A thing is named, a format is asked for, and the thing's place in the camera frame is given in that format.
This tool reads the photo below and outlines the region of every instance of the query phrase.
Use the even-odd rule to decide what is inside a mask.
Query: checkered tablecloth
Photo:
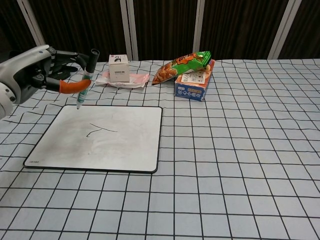
[[[130,70],[152,80],[165,63]],[[174,97],[172,81],[92,86],[86,104],[163,108],[152,175],[23,168],[76,101],[39,90],[0,121],[0,239],[319,239],[319,90],[320,59],[217,61],[205,102]]]

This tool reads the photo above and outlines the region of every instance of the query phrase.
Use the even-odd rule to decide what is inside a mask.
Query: white box
[[[109,55],[111,82],[129,82],[129,61],[127,55]]]

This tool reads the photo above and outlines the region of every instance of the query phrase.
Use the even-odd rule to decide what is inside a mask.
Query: cardboard box
[[[128,83],[130,72],[127,55],[109,55],[109,72],[111,82]]]
[[[184,73],[174,83],[176,97],[204,101],[215,60],[211,59],[204,70]]]

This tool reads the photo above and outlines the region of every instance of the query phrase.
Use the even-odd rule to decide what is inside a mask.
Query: whiteboard marker
[[[86,64],[86,67],[83,72],[82,80],[84,80],[84,79],[91,80],[92,79],[94,72],[95,72],[95,68],[97,65],[99,55],[100,55],[100,52],[97,49],[91,50],[89,60]],[[78,93],[78,97],[76,99],[76,108],[77,109],[79,109],[81,107],[81,105],[84,103],[86,96],[87,96],[87,93],[88,93],[88,90],[89,90],[89,87],[87,87],[85,90]]]

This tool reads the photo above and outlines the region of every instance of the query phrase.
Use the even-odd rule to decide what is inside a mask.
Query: dark curtain
[[[205,1],[200,50],[214,59],[266,59],[288,0]]]
[[[16,0],[0,0],[0,53],[36,46]]]
[[[320,58],[320,0],[303,0],[279,59]]]
[[[126,54],[119,0],[29,0],[47,44],[58,50],[88,54]]]
[[[133,0],[139,60],[192,53],[197,0]]]

